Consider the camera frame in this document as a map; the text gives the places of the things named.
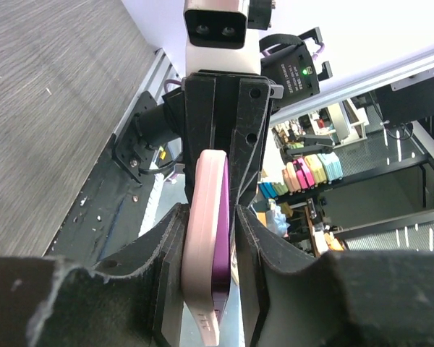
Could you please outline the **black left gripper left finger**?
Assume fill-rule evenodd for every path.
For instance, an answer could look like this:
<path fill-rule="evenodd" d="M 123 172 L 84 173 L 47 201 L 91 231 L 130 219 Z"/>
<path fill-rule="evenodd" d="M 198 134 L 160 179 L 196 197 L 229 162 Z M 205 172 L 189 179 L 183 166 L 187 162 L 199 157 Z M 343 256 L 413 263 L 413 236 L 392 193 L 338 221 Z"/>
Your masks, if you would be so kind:
<path fill-rule="evenodd" d="M 0 346 L 178 346 L 187 205 L 85 267 L 63 257 L 0 257 Z"/>

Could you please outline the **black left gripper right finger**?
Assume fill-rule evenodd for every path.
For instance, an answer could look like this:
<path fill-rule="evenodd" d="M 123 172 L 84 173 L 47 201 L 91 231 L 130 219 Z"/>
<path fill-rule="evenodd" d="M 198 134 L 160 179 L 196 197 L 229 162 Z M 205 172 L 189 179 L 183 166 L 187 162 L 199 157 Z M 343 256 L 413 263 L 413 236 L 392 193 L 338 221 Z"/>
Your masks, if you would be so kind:
<path fill-rule="evenodd" d="M 326 252 L 234 224 L 248 346 L 434 346 L 434 252 Z"/>

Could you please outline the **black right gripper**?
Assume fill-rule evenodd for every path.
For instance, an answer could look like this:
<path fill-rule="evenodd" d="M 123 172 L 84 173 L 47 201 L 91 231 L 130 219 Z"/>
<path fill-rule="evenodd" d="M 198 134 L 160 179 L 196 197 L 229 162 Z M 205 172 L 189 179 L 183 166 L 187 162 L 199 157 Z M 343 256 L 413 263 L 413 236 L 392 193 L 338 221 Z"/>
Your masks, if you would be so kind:
<path fill-rule="evenodd" d="M 255 196 L 261 162 L 261 132 L 272 100 L 284 87 L 267 77 L 202 70 L 184 80 L 182 132 L 185 194 L 192 202 L 197 159 L 206 149 L 230 151 L 232 206 L 248 206 Z"/>

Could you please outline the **pink phone case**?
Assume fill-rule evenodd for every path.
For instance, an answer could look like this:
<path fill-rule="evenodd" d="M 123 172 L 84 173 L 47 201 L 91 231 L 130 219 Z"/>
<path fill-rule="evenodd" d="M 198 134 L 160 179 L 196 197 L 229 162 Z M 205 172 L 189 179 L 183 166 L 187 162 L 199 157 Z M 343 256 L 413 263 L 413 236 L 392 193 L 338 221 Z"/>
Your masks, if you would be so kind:
<path fill-rule="evenodd" d="M 211 278 L 225 159 L 222 150 L 204 150 L 198 158 L 182 255 L 182 293 L 205 346 L 220 342 Z"/>

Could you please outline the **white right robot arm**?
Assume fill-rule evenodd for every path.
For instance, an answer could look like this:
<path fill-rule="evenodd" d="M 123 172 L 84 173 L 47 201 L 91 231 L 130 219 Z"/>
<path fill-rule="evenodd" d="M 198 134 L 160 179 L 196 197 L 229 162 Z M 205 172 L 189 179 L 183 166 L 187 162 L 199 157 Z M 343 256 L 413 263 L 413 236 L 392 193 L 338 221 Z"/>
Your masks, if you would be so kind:
<path fill-rule="evenodd" d="M 182 50 L 184 77 L 161 105 L 138 111 L 139 141 L 182 141 L 185 193 L 193 218 L 230 216 L 255 196 L 273 113 L 319 93 L 320 72 L 302 35 L 260 32 L 272 1 L 145 1 L 137 18 L 154 45 Z"/>

